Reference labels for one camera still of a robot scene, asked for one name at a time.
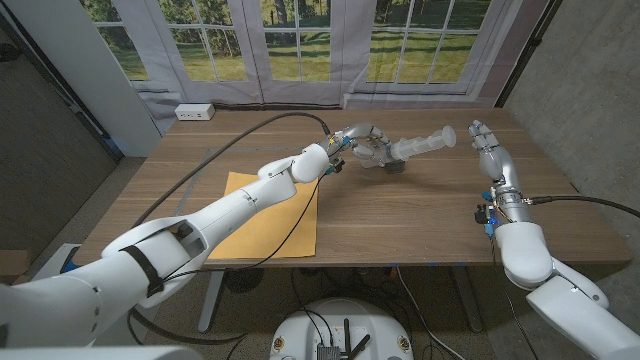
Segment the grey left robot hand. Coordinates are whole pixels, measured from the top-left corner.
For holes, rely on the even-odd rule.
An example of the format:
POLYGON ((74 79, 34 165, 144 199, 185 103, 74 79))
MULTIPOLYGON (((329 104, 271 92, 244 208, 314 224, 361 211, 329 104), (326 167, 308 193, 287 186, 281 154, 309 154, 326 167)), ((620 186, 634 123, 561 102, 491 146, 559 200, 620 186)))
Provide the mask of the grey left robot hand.
POLYGON ((384 167, 398 162, 391 155, 393 143, 377 127, 370 123, 358 123, 330 135, 321 143, 329 164, 334 168, 342 160, 342 153, 351 150, 364 168, 384 167))

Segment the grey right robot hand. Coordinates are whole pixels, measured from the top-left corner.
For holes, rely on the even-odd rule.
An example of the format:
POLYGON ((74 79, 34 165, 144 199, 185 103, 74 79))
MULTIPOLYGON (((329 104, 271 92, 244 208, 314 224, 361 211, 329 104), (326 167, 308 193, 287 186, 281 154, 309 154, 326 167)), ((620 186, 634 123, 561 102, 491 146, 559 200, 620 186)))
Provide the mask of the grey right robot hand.
POLYGON ((514 161, 505 147, 499 144, 493 131, 484 123, 474 120, 469 126, 472 146, 479 154, 479 168, 492 181, 493 201, 512 222, 531 222, 528 206, 524 203, 514 161))

